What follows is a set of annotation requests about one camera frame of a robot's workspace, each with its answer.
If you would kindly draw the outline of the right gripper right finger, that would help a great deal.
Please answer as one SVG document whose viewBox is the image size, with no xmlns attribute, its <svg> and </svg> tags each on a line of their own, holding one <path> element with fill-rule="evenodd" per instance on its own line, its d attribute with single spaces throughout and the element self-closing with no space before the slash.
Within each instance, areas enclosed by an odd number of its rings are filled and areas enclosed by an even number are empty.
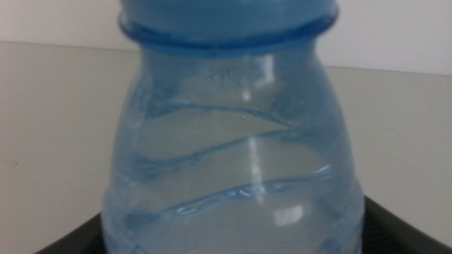
<svg viewBox="0 0 452 254">
<path fill-rule="evenodd" d="M 366 196 L 362 254 L 451 254 L 451 247 Z"/>
</svg>

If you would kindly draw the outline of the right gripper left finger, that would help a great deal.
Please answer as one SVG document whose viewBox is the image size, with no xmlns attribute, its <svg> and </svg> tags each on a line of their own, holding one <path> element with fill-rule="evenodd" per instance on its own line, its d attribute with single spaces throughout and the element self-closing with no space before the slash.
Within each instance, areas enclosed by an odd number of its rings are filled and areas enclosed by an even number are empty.
<svg viewBox="0 0 452 254">
<path fill-rule="evenodd" d="M 35 254 L 81 254 L 101 235 L 101 214 L 98 213 L 64 237 Z"/>
</svg>

